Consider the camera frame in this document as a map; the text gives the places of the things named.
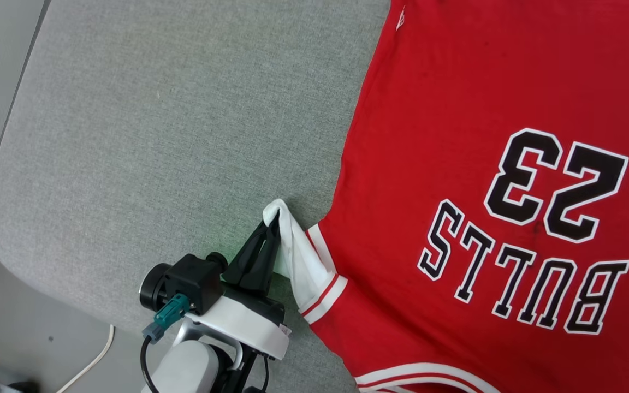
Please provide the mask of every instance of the red t-shirt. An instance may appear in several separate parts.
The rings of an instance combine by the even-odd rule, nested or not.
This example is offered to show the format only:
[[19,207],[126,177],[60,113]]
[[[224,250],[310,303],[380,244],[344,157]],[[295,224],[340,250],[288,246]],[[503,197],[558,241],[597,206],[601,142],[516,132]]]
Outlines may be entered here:
[[629,0],[393,0],[309,236],[362,391],[629,391]]

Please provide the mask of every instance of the red fabric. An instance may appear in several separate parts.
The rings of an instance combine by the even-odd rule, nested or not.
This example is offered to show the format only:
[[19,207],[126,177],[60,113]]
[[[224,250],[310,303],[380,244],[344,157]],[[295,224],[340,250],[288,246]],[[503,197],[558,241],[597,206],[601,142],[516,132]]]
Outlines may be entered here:
[[[533,221],[518,225],[490,215],[484,200],[509,138],[526,128],[554,136],[562,155],[551,169],[526,154],[535,181],[508,198],[543,203]],[[557,190],[594,178],[563,172],[574,142],[628,159],[616,193],[566,213],[572,221],[599,219],[594,238],[581,243],[548,234],[543,219]],[[444,199],[464,221],[455,238],[448,221],[442,226],[452,252],[434,281],[417,265],[424,248],[437,256],[427,234]],[[461,245],[469,222],[496,243],[465,303],[454,295],[477,250]],[[629,267],[598,334],[564,328],[587,269],[629,261],[629,0],[393,0],[334,204],[319,226],[349,284],[312,328],[354,376],[432,362],[464,369],[502,393],[629,391]],[[495,264],[504,243],[537,253],[506,319],[492,314],[514,266]],[[554,328],[517,321],[552,257],[576,266]],[[547,284],[538,315],[556,282],[553,276]]]

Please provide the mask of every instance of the white fabric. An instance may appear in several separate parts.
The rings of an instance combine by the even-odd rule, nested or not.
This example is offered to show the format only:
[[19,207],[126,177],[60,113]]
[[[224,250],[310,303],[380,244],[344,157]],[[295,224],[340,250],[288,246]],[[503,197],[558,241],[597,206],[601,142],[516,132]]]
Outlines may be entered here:
[[278,212],[280,249],[275,271],[286,273],[290,278],[295,302],[302,308],[319,297],[334,279],[334,272],[322,264],[315,248],[282,199],[276,199],[265,207],[264,223],[269,225]]

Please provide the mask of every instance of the white cable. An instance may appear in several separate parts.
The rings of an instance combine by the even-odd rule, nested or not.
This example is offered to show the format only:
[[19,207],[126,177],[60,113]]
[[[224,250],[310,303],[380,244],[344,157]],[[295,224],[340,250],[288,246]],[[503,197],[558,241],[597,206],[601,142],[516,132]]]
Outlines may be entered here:
[[110,331],[108,331],[108,341],[105,342],[105,347],[103,347],[103,350],[100,351],[97,358],[95,358],[94,361],[89,363],[89,365],[86,366],[82,371],[80,371],[80,373],[78,373],[74,378],[70,379],[69,382],[65,386],[62,386],[62,389],[57,391],[57,393],[62,393],[63,391],[69,389],[69,387],[72,386],[73,383],[77,382],[77,379],[81,378],[85,373],[87,373],[87,371],[91,370],[91,368],[95,366],[96,363],[98,363],[98,361],[103,358],[103,356],[105,356],[105,353],[108,352],[108,348],[110,348],[110,344],[113,342],[114,335],[115,335],[115,326],[111,325]]

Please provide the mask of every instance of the black letter with white outline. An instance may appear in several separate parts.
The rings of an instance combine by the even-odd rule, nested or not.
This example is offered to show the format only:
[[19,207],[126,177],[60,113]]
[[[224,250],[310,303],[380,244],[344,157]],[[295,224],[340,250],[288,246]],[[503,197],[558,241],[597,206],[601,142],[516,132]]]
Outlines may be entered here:
[[[579,286],[577,297],[574,298],[572,311],[569,313],[565,330],[575,334],[599,334],[618,279],[629,269],[629,261],[596,262],[586,271],[586,276]],[[599,276],[605,276],[603,285],[594,291]],[[582,320],[586,308],[594,308],[589,320]]]
[[516,290],[521,283],[521,278],[526,271],[526,268],[532,264],[535,260],[535,252],[529,249],[520,248],[517,246],[511,246],[510,244],[502,244],[499,255],[496,257],[494,264],[496,266],[506,267],[509,261],[514,261],[514,271],[511,273],[511,278],[506,283],[504,293],[501,295],[501,300],[497,301],[494,305],[492,314],[507,319],[511,314],[511,301],[514,299]]
[[604,199],[618,192],[627,168],[627,157],[598,147],[574,142],[567,156],[564,173],[584,178],[589,172],[594,178],[559,189],[543,217],[549,235],[572,243],[589,241],[596,236],[598,219],[581,215],[578,221],[568,219],[566,214],[579,206]]
[[536,169],[524,166],[527,152],[538,154],[537,164],[557,169],[562,157],[562,146],[557,138],[547,132],[524,128],[509,138],[499,163],[499,173],[494,176],[484,206],[492,217],[518,225],[534,221],[542,206],[542,199],[521,195],[520,201],[509,199],[513,187],[530,191]]
[[473,242],[477,244],[477,250],[474,252],[474,257],[467,268],[462,284],[455,293],[455,298],[465,303],[470,303],[470,299],[472,299],[472,286],[479,269],[482,268],[484,258],[494,249],[494,239],[485,234],[482,229],[477,228],[472,222],[467,222],[460,243],[465,249],[470,249],[470,244]]
[[456,206],[448,199],[444,199],[438,205],[438,209],[436,210],[436,215],[434,217],[434,223],[432,223],[427,236],[429,244],[431,244],[431,246],[438,252],[438,257],[435,263],[431,263],[432,253],[429,249],[424,248],[422,256],[419,258],[419,264],[417,265],[419,269],[433,281],[441,278],[443,275],[443,269],[445,269],[446,261],[450,256],[450,244],[448,244],[448,241],[440,234],[443,222],[446,221],[446,219],[451,221],[448,232],[452,237],[457,237],[464,218],[465,215],[462,214],[462,211],[456,208]]
[[572,278],[574,278],[574,272],[576,270],[577,264],[570,259],[545,259],[540,267],[537,279],[531,288],[531,296],[526,299],[526,305],[521,309],[521,313],[519,313],[518,321],[527,324],[533,323],[535,320],[535,308],[537,308],[537,305],[540,303],[542,294],[552,274],[559,272],[560,278],[557,281],[557,286],[552,290],[552,295],[550,295],[550,299],[545,306],[545,311],[540,315],[537,322],[537,326],[544,327],[545,329],[554,328],[557,323],[557,312],[562,306],[562,300],[564,300],[569,284],[572,283]]

